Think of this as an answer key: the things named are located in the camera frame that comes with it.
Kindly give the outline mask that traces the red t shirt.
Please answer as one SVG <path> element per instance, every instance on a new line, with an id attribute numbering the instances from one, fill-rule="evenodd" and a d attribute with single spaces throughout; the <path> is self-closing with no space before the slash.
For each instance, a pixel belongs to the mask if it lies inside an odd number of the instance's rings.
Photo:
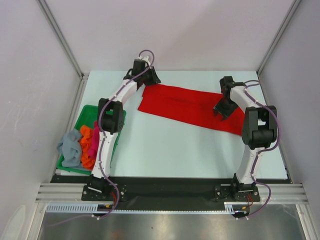
<path id="1" fill-rule="evenodd" d="M 236 109 L 229 118 L 214 115 L 221 93 L 205 92 L 163 84 L 146 86 L 138 110 L 198 127 L 242 135 L 245 114 Z"/>

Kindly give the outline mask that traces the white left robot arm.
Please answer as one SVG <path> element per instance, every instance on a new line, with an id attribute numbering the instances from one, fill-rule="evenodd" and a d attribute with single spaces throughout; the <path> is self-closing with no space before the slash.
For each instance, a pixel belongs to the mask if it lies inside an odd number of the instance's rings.
<path id="1" fill-rule="evenodd" d="M 107 199 L 115 187 L 109 176 L 116 140 L 125 124 L 126 101 L 141 86 L 161 83 L 153 62 L 148 56 L 138 56 L 133 62 L 133 67 L 124 76 L 120 87 L 109 98 L 101 98 L 98 102 L 99 142 L 95 165 L 89 176 L 87 187 L 99 200 Z"/>

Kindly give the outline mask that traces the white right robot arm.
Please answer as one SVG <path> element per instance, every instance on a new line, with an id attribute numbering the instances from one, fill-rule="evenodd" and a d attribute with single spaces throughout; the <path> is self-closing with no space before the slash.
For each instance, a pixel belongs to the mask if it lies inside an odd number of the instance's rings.
<path id="1" fill-rule="evenodd" d="M 279 143 L 277 109 L 273 105 L 263 105 L 250 95 L 248 89 L 258 85 L 256 80 L 235 82 L 232 76 L 224 76 L 219 84 L 222 98 L 214 106 L 213 113 L 226 120 L 237 109 L 244 112 L 241 139 L 245 147 L 231 184 L 215 186 L 215 199 L 244 202 L 259 197 L 256 187 L 258 163 L 263 153 L 274 149 L 272 143 Z"/>

